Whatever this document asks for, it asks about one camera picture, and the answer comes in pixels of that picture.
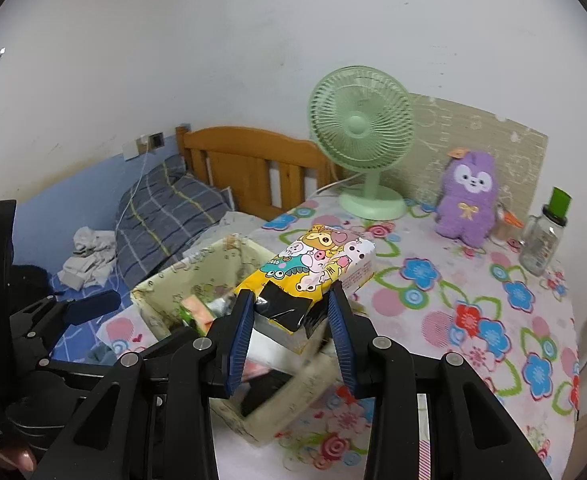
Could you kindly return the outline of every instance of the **crumpled clothing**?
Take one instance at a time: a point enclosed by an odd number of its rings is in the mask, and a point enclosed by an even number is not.
[[[62,283],[75,290],[84,286],[104,286],[115,267],[115,232],[81,227],[73,235],[74,256],[58,272]]]

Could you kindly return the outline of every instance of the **wooden bed frame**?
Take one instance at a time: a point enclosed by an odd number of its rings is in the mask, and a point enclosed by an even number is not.
[[[305,168],[316,171],[318,188],[334,181],[332,163],[310,140],[241,126],[195,132],[178,126],[176,138],[180,154],[196,177],[219,189],[230,187],[239,211],[265,220],[304,202]],[[271,202],[271,160],[280,172],[282,207]]]

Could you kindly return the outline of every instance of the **white cable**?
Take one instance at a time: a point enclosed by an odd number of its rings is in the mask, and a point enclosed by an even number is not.
[[[315,190],[313,193],[311,193],[307,197],[307,199],[310,199],[310,198],[315,197],[315,195],[317,195],[318,193],[324,191],[325,189],[329,189],[330,187],[337,186],[338,184],[343,184],[345,182],[348,182],[349,180],[353,180],[357,176],[362,176],[363,174],[364,173],[356,173],[356,174],[353,174],[352,176],[348,176],[347,178],[343,178],[342,180],[338,180],[337,182],[332,182],[331,184],[327,184],[326,186],[323,186],[320,189]]]
[[[133,201],[133,197],[138,192],[138,188],[140,187],[140,183],[142,182],[142,177],[144,177],[144,170],[147,167],[147,159],[148,159],[148,149],[144,153],[144,160],[142,160],[142,169],[140,170],[140,177],[138,178],[138,182],[135,185],[135,189],[133,190],[133,193],[131,193],[131,196],[129,197],[129,202],[127,202],[127,205],[122,210],[122,214],[120,215],[120,218],[118,219],[117,223],[115,224],[115,229],[113,231],[115,232],[116,239],[118,236],[118,227],[120,227],[120,222],[122,222],[122,219],[124,218],[124,214],[127,212],[129,205],[131,205],[131,202]],[[116,277],[116,285],[115,285],[114,290],[116,292],[118,292],[118,289],[120,288],[120,273],[118,272],[118,254],[117,254],[117,252],[115,254],[115,277]]]

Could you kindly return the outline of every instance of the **fan base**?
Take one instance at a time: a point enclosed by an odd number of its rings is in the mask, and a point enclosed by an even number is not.
[[[362,184],[356,184],[340,193],[340,206],[352,215],[368,220],[395,220],[407,212],[402,195],[388,187],[378,186],[375,197],[365,197]]]

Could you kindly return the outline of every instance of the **green fan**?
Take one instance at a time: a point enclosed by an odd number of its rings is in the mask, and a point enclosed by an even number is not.
[[[392,220],[407,212],[400,193],[380,185],[380,174],[400,160],[414,134],[411,98],[389,74],[348,66],[325,76],[309,99],[312,138],[324,154],[365,183],[343,190],[339,203],[349,213]]]

